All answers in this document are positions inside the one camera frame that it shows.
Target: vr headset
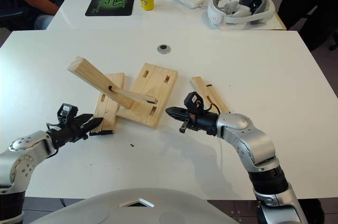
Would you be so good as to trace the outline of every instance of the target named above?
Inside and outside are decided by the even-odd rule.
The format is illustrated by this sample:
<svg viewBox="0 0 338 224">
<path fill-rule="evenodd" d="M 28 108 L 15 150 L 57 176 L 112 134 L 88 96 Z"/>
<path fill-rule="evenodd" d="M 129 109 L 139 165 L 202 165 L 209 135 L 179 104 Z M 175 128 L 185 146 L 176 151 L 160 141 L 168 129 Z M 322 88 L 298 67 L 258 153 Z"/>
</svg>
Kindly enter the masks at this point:
<svg viewBox="0 0 338 224">
<path fill-rule="evenodd" d="M 267 22 L 276 10 L 272 0 L 236 0 L 219 7 L 220 1 L 222 0 L 210 0 L 208 4 L 208 18 L 215 25 L 220 25 L 223 21 L 232 24 Z"/>
</svg>

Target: wooden plank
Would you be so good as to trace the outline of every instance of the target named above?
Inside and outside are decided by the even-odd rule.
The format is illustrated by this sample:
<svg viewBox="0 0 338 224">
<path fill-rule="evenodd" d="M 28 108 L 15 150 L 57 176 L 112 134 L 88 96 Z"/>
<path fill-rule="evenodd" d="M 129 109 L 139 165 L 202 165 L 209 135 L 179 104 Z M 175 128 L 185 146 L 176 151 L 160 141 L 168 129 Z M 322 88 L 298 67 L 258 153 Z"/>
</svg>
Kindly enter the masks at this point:
<svg viewBox="0 0 338 224">
<path fill-rule="evenodd" d="M 212 85 L 205 85 L 201 77 L 192 77 L 191 83 L 194 86 L 197 93 L 203 98 L 205 108 L 209 108 L 211 103 L 217 105 L 221 112 L 230 113 L 227 106 L 224 104 L 220 96 L 217 94 L 216 90 Z M 211 112 L 217 113 L 217 109 L 212 106 Z"/>
<path fill-rule="evenodd" d="M 157 104 L 152 105 L 134 100 L 130 109 L 120 107 L 117 116 L 156 128 L 176 79 L 177 71 L 153 64 L 144 64 L 131 91 L 153 96 L 157 99 Z"/>
<path fill-rule="evenodd" d="M 119 87 L 111 82 L 111 80 L 109 80 L 102 72 L 89 63 L 89 61 L 85 58 L 76 57 L 75 60 L 69 65 L 68 71 L 92 85 L 121 106 L 127 109 L 131 107 L 134 100 L 109 90 L 109 86 L 112 86 L 114 89 L 118 89 Z"/>
<path fill-rule="evenodd" d="M 119 88 L 123 88 L 125 81 L 124 73 L 106 74 L 106 77 Z M 117 119 L 116 113 L 118 108 L 119 104 L 117 102 L 113 101 L 108 96 L 100 92 L 93 117 L 103 117 L 104 119 L 98 127 L 90 131 L 89 135 L 93 136 L 114 134 Z"/>
<path fill-rule="evenodd" d="M 103 73 L 85 58 L 77 57 L 70 64 L 68 70 L 126 108 L 129 108 L 132 105 L 132 98 L 144 100 L 152 104 L 157 103 L 156 98 L 152 96 L 134 93 L 119 88 L 114 83 L 111 83 Z"/>
</svg>

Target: wooden stick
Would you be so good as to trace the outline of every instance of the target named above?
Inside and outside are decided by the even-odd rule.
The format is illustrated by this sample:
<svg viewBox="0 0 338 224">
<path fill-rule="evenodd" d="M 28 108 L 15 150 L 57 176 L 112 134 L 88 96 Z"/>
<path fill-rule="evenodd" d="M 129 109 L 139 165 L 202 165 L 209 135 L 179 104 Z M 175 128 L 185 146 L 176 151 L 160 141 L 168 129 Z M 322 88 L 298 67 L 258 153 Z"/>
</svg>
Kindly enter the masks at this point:
<svg viewBox="0 0 338 224">
<path fill-rule="evenodd" d="M 106 77 L 113 81 L 119 88 L 123 88 L 125 75 L 124 73 L 111 73 L 106 74 Z M 117 110 L 119 108 L 119 104 L 112 99 L 110 99 L 105 94 L 99 92 L 99 97 L 96 103 L 96 108 L 93 117 L 103 117 L 104 120 L 102 123 L 91 130 L 89 135 L 107 135 L 114 134 L 116 121 L 117 121 Z"/>
<path fill-rule="evenodd" d="M 213 103 L 217 105 L 221 112 L 230 113 L 229 109 L 223 103 L 222 99 L 217 94 L 212 85 L 206 86 L 203 79 L 199 76 L 191 78 L 191 83 L 194 86 L 195 90 L 198 92 L 198 94 L 202 96 L 206 108 L 208 108 L 211 103 Z M 217 113 L 217 109 L 214 106 L 212 106 L 210 111 Z"/>
<path fill-rule="evenodd" d="M 125 90 L 123 88 L 113 88 L 113 87 L 111 87 L 109 89 L 111 91 L 113 91 L 117 94 L 123 95 L 123 96 L 128 96 L 128 97 L 131 97 L 131 98 L 134 98 L 134 99 L 147 101 L 151 104 L 157 104 L 157 99 L 152 97 L 152 96 L 131 92 L 131 91 Z"/>
<path fill-rule="evenodd" d="M 122 96 L 109 90 L 112 86 L 115 90 L 119 89 L 117 85 L 111 82 L 102 72 L 88 62 L 85 58 L 77 57 L 68 67 L 68 71 L 72 72 L 94 88 L 120 104 L 129 109 L 133 103 L 133 99 Z"/>
<path fill-rule="evenodd" d="M 75 60 L 68 67 L 68 71 L 74 73 L 76 76 L 89 83 L 127 109 L 129 109 L 132 105 L 132 98 L 144 100 L 150 102 L 151 104 L 157 103 L 157 99 L 152 96 L 119 88 L 85 58 L 75 58 Z"/>
</svg>

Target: robotic arm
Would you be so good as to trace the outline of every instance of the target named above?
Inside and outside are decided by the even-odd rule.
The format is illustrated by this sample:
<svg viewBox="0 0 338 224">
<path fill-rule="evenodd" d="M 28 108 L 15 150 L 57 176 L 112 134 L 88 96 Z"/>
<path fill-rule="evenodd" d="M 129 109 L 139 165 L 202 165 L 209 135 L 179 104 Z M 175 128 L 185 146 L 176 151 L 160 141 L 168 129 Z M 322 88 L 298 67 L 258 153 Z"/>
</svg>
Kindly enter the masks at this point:
<svg viewBox="0 0 338 224">
<path fill-rule="evenodd" d="M 102 122 L 103 118 L 89 120 L 92 114 L 76 117 L 77 112 L 77 107 L 63 104 L 57 125 L 47 124 L 46 132 L 18 138 L 0 154 L 0 223 L 22 223 L 25 191 L 35 167 L 56 155 L 65 143 L 87 139 L 87 132 Z"/>
<path fill-rule="evenodd" d="M 235 148 L 260 202 L 260 223 L 307 224 L 296 195 L 279 166 L 274 145 L 265 133 L 258 130 L 244 115 L 216 114 L 209 112 L 210 109 L 204 110 L 203 99 L 196 92 L 190 93 L 184 104 L 187 109 L 171 107 L 166 112 L 183 122 L 180 132 L 184 133 L 186 129 L 204 130 L 208 135 L 226 140 Z M 34 168 L 46 158 L 54 156 L 65 143 L 87 139 L 87 132 L 102 122 L 102 118 L 90 120 L 92 114 L 76 117 L 77 111 L 77 107 L 63 104 L 58 111 L 57 125 L 47 124 L 46 132 L 38 131 L 18 138 L 6 152 L 0 154 L 0 224 L 22 223 L 24 195 Z M 152 206 L 156 205 L 153 211 L 143 212 L 144 215 L 138 210 L 121 211 L 120 207 L 144 207 L 145 205 L 141 204 L 144 202 L 143 198 L 153 202 Z M 187 223 L 214 223 L 215 220 L 220 220 L 217 223 L 234 223 L 230 217 L 216 211 L 197 197 L 154 188 L 102 194 L 57 211 L 50 219 L 44 218 L 38 222 L 67 223 L 67 217 L 71 214 L 78 217 L 77 223 L 82 223 L 81 216 L 88 214 L 87 209 L 98 212 L 95 216 L 99 220 L 94 221 L 91 216 L 93 223 L 112 223 L 117 220 L 132 223 L 136 219 L 143 219 L 147 223 L 172 223 L 172 220 L 178 218 L 178 212 L 186 214 Z"/>
<path fill-rule="evenodd" d="M 268 136 L 257 129 L 250 118 L 241 114 L 212 113 L 204 110 L 203 99 L 196 92 L 184 100 L 187 109 L 171 107 L 166 112 L 183 121 L 186 129 L 204 130 L 231 144 L 249 174 L 253 192 L 260 202 L 260 223 L 304 223 L 306 217 L 292 186 L 279 166 L 275 147 Z"/>
</svg>

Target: rectangular slot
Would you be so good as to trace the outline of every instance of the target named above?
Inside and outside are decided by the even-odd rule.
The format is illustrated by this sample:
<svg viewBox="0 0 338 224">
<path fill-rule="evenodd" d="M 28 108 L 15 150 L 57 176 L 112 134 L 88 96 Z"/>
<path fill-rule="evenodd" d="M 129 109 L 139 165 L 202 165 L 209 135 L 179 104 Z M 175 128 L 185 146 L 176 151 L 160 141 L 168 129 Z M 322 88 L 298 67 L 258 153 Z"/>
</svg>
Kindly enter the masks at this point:
<svg viewBox="0 0 338 224">
<path fill-rule="evenodd" d="M 152 107 L 152 110 L 149 113 L 150 116 L 153 116 L 155 114 L 156 108 L 157 108 L 156 106 Z"/>
<path fill-rule="evenodd" d="M 164 83 L 168 83 L 169 79 L 170 79 L 170 76 L 167 75 L 167 77 L 165 77 Z"/>
<path fill-rule="evenodd" d="M 146 78 L 146 77 L 147 77 L 147 75 L 148 75 L 148 73 L 149 73 L 149 71 L 148 71 L 148 70 L 146 70 L 146 71 L 144 72 L 144 74 L 143 74 L 143 78 Z"/>
</svg>

